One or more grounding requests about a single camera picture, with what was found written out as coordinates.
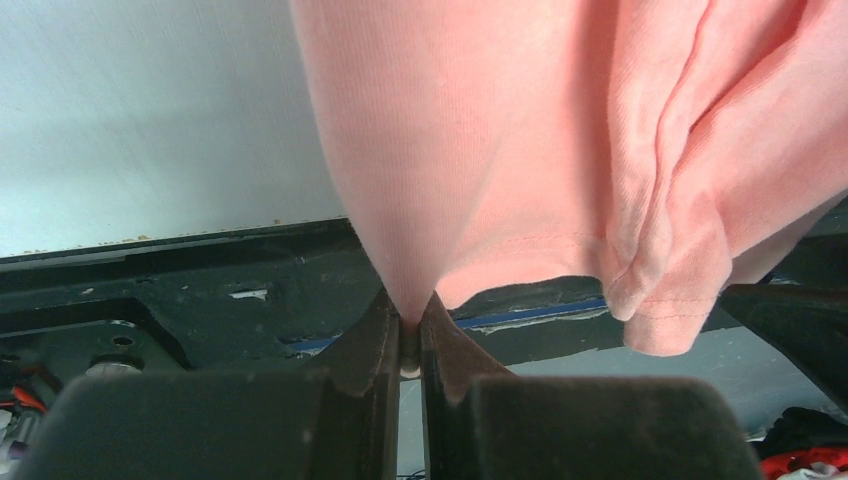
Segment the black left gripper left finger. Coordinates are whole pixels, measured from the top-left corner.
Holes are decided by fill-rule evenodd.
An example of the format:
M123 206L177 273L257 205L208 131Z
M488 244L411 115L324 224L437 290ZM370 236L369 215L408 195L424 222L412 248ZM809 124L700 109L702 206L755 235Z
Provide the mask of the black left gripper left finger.
M391 479L399 321L385 293L295 371L80 377L17 479Z

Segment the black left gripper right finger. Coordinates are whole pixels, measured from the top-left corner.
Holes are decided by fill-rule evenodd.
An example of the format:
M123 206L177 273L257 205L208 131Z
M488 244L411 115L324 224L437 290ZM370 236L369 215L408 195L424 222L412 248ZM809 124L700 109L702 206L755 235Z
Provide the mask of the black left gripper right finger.
M433 297L420 323L431 479L758 479L725 400L675 377L519 376Z

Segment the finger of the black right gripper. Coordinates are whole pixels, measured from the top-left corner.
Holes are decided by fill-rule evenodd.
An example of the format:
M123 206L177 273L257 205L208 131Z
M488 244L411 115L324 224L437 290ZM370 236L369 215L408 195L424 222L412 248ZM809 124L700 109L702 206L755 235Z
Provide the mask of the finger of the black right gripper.
M733 285L718 305L847 410L847 288Z

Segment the pink t-shirt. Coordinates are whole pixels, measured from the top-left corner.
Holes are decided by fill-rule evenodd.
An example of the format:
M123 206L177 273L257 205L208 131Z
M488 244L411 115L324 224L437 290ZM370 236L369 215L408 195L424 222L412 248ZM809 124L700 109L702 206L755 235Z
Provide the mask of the pink t-shirt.
M295 1L336 190L400 313L600 281L687 352L847 193L843 1Z

